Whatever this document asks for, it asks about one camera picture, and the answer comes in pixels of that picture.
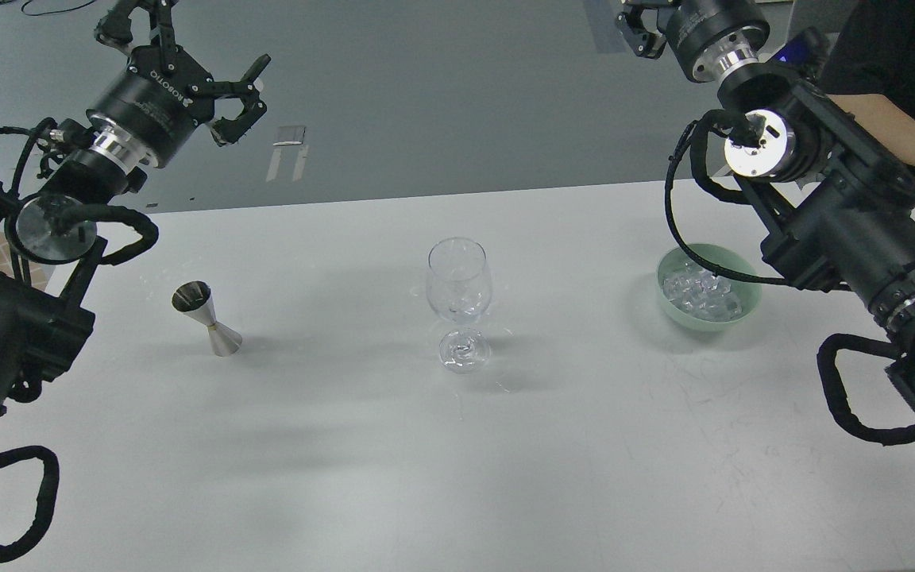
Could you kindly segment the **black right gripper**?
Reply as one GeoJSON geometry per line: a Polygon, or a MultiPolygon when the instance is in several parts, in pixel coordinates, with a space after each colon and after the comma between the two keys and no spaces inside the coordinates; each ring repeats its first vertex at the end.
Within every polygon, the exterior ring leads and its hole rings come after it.
{"type": "Polygon", "coordinates": [[[621,1],[615,26],[632,54],[658,59],[671,48],[691,83],[722,81],[758,61],[770,23],[751,1],[621,1]],[[646,11],[658,14],[658,30],[648,29],[646,11]]]}

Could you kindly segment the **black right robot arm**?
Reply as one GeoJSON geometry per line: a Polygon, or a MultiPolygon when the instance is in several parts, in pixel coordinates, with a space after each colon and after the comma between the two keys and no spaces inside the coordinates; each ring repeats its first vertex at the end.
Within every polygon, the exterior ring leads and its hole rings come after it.
{"type": "Polygon", "coordinates": [[[664,209],[680,249],[736,281],[854,292],[886,341],[832,334],[820,345],[828,409],[863,441],[915,443],[915,424],[864,426],[836,367],[841,350],[890,359],[886,374],[915,413],[915,177],[817,86],[828,37],[803,29],[760,60],[770,26],[751,1],[625,1],[615,25],[636,56],[670,48],[689,81],[718,86],[721,107],[690,122],[669,159],[664,209]],[[762,259],[778,276],[712,263],[684,242],[672,206],[683,158],[702,191],[755,210],[762,259]]]}

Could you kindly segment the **person forearm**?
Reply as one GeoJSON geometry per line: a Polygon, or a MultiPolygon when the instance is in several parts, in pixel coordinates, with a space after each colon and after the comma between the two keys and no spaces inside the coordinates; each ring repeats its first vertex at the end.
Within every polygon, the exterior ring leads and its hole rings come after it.
{"type": "Polygon", "coordinates": [[[885,95],[829,95],[829,98],[852,114],[860,126],[898,159],[915,167],[915,119],[885,95]]]}

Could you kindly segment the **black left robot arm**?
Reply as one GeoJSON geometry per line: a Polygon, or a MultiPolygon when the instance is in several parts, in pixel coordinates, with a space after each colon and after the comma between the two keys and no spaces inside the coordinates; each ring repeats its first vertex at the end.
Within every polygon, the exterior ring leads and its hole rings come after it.
{"type": "MultiPolygon", "coordinates": [[[[259,76],[268,54],[240,79],[218,81],[176,41],[173,1],[118,1],[95,28],[126,55],[123,72],[79,121],[47,117],[0,126],[0,419],[8,400],[36,401],[68,372],[91,336],[83,298],[101,265],[122,265],[156,245],[141,211],[113,204],[164,168],[200,127],[236,144],[268,107],[259,76]]],[[[0,452],[0,470],[41,463],[29,528],[0,544],[1,562],[28,554],[53,521],[60,463],[46,446],[0,452]]]]}

